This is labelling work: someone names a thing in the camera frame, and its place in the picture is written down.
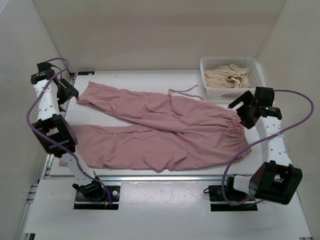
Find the plastic basket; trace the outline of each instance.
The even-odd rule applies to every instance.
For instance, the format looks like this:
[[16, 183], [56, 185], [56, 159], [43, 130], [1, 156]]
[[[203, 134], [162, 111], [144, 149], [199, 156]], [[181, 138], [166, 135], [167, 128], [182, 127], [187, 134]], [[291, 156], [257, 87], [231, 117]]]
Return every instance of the plastic basket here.
[[[252, 88], [211, 88], [206, 84], [205, 70], [213, 70], [227, 64], [236, 64], [242, 68], [250, 68], [247, 75], [248, 84]], [[205, 56], [200, 60], [200, 71], [205, 92], [209, 98], [217, 96], [240, 96], [245, 91], [255, 92], [256, 87], [265, 87], [266, 81], [259, 63], [253, 57], [215, 57]]]

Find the purple cable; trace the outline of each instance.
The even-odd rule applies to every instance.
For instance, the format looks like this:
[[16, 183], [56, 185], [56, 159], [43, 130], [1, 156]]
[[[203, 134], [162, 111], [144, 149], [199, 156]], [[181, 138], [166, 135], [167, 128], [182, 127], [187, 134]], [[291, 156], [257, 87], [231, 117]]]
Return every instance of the purple cable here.
[[[309, 101], [309, 103], [310, 103], [310, 105], [311, 105], [311, 110], [310, 110], [309, 114], [308, 114], [304, 119], [302, 119], [301, 121], [299, 121], [299, 122], [297, 122], [297, 123], [295, 123], [295, 124], [293, 124], [293, 125], [291, 125], [291, 126], [288, 126], [288, 127], [284, 128], [284, 129], [280, 130], [279, 132], [273, 134], [273, 135], [267, 136], [267, 137], [265, 137], [265, 138], [263, 138], [263, 139], [260, 139], [260, 140], [258, 140], [258, 141], [255, 141], [254, 143], [251, 143], [249, 146], [247, 146], [246, 148], [244, 148], [243, 150], [241, 150], [240, 152], [238, 152], [236, 155], [233, 156], [233, 158], [229, 161], [228, 165], [226, 166], [226, 168], [225, 168], [225, 170], [224, 170], [224, 173], [223, 173], [223, 175], [222, 175], [222, 181], [221, 181], [221, 192], [222, 192], [223, 199], [224, 199], [228, 204], [230, 204], [230, 205], [232, 205], [232, 206], [239, 206], [239, 205], [241, 205], [241, 204], [244, 204], [246, 201], [253, 199], [253, 198], [251, 198], [251, 197], [248, 197], [248, 198], [246, 198], [245, 200], [242, 200], [242, 201], [239, 201], [239, 202], [234, 202], [234, 201], [230, 201], [230, 200], [227, 198], [227, 196], [226, 196], [226, 192], [225, 192], [225, 180], [226, 180], [226, 177], [227, 177], [228, 170], [229, 170], [229, 168], [231, 167], [231, 165], [235, 162], [235, 160], [236, 160], [241, 154], [243, 154], [246, 150], [252, 148], [254, 145], [260, 144], [260, 143], [262, 143], [262, 142], [264, 142], [264, 141], [267, 141], [267, 140], [270, 140], [270, 139], [272, 139], [272, 138], [274, 138], [274, 137], [277, 137], [279, 134], [282, 134], [282, 133], [288, 131], [289, 129], [292, 129], [292, 128], [294, 128], [294, 127], [296, 127], [296, 126], [304, 123], [304, 122], [307, 121], [307, 120], [311, 117], [311, 115], [314, 113], [315, 105], [314, 105], [314, 103], [312, 102], [312, 100], [311, 100], [308, 96], [306, 96], [306, 95], [304, 95], [304, 94], [302, 94], [302, 93], [300, 93], [300, 92], [292, 91], [292, 90], [279, 89], [279, 90], [274, 90], [274, 91], [275, 91], [275, 92], [293, 93], [293, 94], [300, 95], [301, 97], [304, 97], [305, 99], [307, 99], [307, 100]], [[253, 203], [253, 205], [254, 205], [254, 204], [261, 203], [261, 202], [263, 202], [263, 200], [257, 201], [256, 203]]]
[[26, 122], [28, 124], [28, 126], [32, 129], [32, 131], [37, 134], [38, 136], [40, 136], [41, 138], [45, 139], [46, 141], [52, 143], [53, 145], [57, 146], [58, 148], [64, 150], [65, 152], [69, 153], [71, 156], [74, 157], [75, 161], [76, 161], [76, 165], [77, 167], [80, 169], [80, 171], [86, 176], [88, 177], [89, 179], [93, 180], [93, 181], [96, 181], [98, 183], [100, 183], [103, 187], [103, 189], [106, 191], [107, 193], [107, 196], [110, 200], [110, 205], [112, 206], [112, 200], [111, 200], [111, 196], [110, 196], [110, 192], [108, 190], [108, 188], [106, 187], [106, 185], [99, 179], [95, 179], [94, 177], [91, 177], [89, 176], [87, 173], [84, 172], [84, 170], [82, 169], [82, 167], [80, 166], [79, 164], [79, 159], [77, 158], [77, 156], [72, 152], [70, 151], [69, 149], [67, 149], [66, 147], [64, 147], [63, 145], [61, 145], [60, 143], [50, 139], [48, 136], [42, 134], [39, 130], [37, 130], [31, 123], [30, 121], [30, 114], [32, 112], [32, 110], [35, 108], [35, 106], [37, 105], [37, 103], [40, 101], [40, 99], [42, 98], [42, 96], [44, 95], [45, 93], [45, 90], [47, 89], [47, 87], [49, 86], [49, 84], [53, 81], [53, 79], [58, 76], [59, 74], [62, 74], [64, 71], [66, 71], [68, 69], [68, 66], [69, 66], [69, 62], [68, 60], [62, 58], [62, 57], [56, 57], [56, 58], [52, 58], [50, 60], [48, 60], [47, 62], [52, 62], [54, 60], [62, 60], [65, 64], [65, 68], [63, 68], [62, 70], [58, 71], [56, 74], [54, 74], [49, 80], [48, 82], [45, 84], [45, 86], [43, 87], [43, 90], [42, 92], [39, 94], [39, 96], [36, 98], [36, 100], [34, 101], [34, 103], [31, 105], [30, 109], [28, 110], [28, 112], [26, 113]]

